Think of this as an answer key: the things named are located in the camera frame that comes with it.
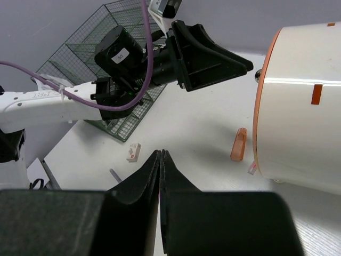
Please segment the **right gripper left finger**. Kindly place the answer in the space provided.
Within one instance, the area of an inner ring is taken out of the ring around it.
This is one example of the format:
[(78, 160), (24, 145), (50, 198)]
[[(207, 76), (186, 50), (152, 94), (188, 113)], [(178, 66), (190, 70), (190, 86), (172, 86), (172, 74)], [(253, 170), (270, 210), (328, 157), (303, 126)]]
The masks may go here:
[(110, 190), (109, 250), (144, 255), (158, 197), (161, 151), (155, 150), (132, 175)]

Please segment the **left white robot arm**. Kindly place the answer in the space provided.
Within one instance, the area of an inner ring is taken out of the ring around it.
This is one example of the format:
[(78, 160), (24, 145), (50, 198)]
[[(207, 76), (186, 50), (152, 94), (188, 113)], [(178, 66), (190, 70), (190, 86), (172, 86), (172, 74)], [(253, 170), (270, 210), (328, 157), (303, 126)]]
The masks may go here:
[(147, 90), (177, 82), (188, 92), (246, 75), (253, 63), (219, 45), (201, 24), (173, 22), (151, 33), (145, 46), (121, 25), (95, 48), (95, 63), (106, 73), (76, 86), (30, 73), (48, 90), (1, 91), (1, 188), (27, 189), (25, 129), (78, 120), (110, 121), (143, 105)]

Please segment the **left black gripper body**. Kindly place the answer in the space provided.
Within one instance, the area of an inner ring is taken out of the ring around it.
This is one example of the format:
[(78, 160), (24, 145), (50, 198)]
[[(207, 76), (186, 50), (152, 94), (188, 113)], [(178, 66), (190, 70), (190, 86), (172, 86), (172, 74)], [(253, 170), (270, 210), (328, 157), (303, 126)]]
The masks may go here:
[(166, 45), (153, 51), (153, 71), (149, 87), (159, 87), (171, 82), (177, 82), (180, 87), (185, 87), (179, 82), (180, 72), (176, 71), (175, 51), (178, 50), (175, 35), (167, 35)]

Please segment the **small white eraser box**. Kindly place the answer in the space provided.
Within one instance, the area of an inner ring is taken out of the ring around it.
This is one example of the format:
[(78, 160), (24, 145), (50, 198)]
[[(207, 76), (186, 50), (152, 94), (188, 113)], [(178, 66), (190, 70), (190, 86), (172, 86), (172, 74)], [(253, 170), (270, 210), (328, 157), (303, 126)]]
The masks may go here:
[(141, 145), (139, 143), (130, 144), (126, 160), (131, 163), (137, 162), (140, 151), (141, 151)]

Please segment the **round white drawer organizer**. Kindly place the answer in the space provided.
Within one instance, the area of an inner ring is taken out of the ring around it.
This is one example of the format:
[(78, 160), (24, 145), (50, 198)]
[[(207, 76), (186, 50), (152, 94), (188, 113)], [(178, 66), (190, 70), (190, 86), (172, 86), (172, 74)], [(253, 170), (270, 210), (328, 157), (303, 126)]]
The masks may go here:
[(258, 79), (252, 142), (263, 177), (340, 194), (340, 22), (276, 33)]

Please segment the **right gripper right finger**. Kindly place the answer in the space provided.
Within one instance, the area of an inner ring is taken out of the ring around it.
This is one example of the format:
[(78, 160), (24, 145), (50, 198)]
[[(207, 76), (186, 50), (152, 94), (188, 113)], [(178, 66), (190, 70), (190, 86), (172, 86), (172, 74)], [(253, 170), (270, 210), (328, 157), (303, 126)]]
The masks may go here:
[(159, 165), (159, 204), (160, 204), (160, 229), (163, 243), (163, 252), (167, 251), (167, 198), (172, 191), (200, 191), (176, 167), (168, 150), (162, 150)]

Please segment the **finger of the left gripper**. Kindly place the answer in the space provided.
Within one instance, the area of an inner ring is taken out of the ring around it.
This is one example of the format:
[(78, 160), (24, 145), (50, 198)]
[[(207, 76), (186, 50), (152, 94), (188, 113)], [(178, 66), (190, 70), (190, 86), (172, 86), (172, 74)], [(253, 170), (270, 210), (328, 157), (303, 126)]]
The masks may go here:
[(224, 49), (211, 51), (186, 47), (175, 51), (178, 84), (188, 92), (246, 75), (253, 63)]
[(217, 45), (206, 33), (203, 25), (196, 24), (187, 26), (184, 21), (176, 20), (172, 22), (174, 35), (179, 34), (185, 38), (191, 46), (199, 51), (208, 53), (224, 60), (240, 60), (240, 57)]

